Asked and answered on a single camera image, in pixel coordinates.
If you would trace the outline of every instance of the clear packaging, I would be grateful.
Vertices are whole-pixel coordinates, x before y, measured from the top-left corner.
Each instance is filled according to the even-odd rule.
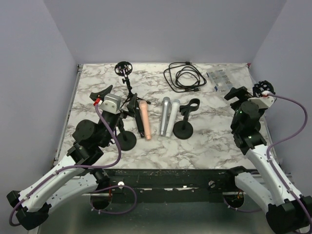
[[[225,68],[210,68],[207,70],[208,79],[218,93],[228,93],[232,89],[232,75]]]

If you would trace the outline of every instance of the screw hole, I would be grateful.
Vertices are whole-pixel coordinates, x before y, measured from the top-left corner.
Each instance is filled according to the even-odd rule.
[[[210,180],[208,183],[210,188],[214,188],[215,187],[215,182],[213,180]]]

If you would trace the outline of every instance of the round stand base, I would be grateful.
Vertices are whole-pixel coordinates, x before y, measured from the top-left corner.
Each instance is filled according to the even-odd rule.
[[[183,124],[183,121],[175,123],[173,133],[177,138],[186,140],[193,135],[193,127],[189,122],[186,122],[185,128],[182,129]]]
[[[129,131],[124,131],[123,134],[126,136],[127,140],[123,138],[121,133],[117,135],[117,140],[120,144],[121,150],[128,151],[128,150],[133,149],[137,143],[136,136],[132,132],[129,132]]]

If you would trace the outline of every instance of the table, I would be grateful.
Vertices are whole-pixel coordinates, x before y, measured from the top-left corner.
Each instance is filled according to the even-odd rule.
[[[72,147],[74,139],[71,137],[76,125],[83,119],[98,121],[93,101],[89,98],[91,92],[99,92],[109,85],[113,85],[112,94],[126,99],[128,90],[122,83],[122,77],[115,74],[114,64],[85,64],[71,109],[64,141],[60,151],[60,158],[66,155]],[[124,120],[125,130],[135,133],[137,143],[134,149],[123,152],[121,161],[114,168],[130,169],[227,169],[244,166],[254,169],[251,162],[235,146],[230,124],[234,111],[230,108],[230,101],[226,101],[214,86],[208,83],[200,92],[175,93],[167,84],[163,71],[168,68],[167,63],[133,63],[133,72],[129,75],[132,92],[138,97],[149,100],[149,120],[152,140],[140,138],[135,120],[128,117]],[[206,70],[212,67],[225,67],[231,72],[234,87],[245,86],[252,91],[252,80],[246,64],[195,64],[205,77]],[[159,136],[161,119],[161,102],[168,96],[171,100],[180,99],[181,105],[191,99],[201,101],[196,112],[190,114],[189,122],[194,133],[188,140],[180,140],[174,135],[170,139]],[[183,116],[178,113],[177,121]],[[269,142],[268,131],[264,120],[261,120],[261,134]],[[102,149],[104,155],[95,165],[106,165],[115,161],[117,148],[111,145]]]

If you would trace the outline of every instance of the silver microphone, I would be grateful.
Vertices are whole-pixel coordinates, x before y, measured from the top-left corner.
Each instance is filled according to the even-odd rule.
[[[164,136],[166,134],[169,106],[170,106],[170,98],[164,97],[164,99],[162,100],[162,115],[160,123],[161,136]]]
[[[169,118],[168,125],[167,125],[167,130],[166,130],[166,137],[168,138],[171,137],[171,133],[174,128],[176,115],[179,111],[179,107],[180,107],[180,100],[175,99],[171,104],[171,114],[170,114],[170,118]]]

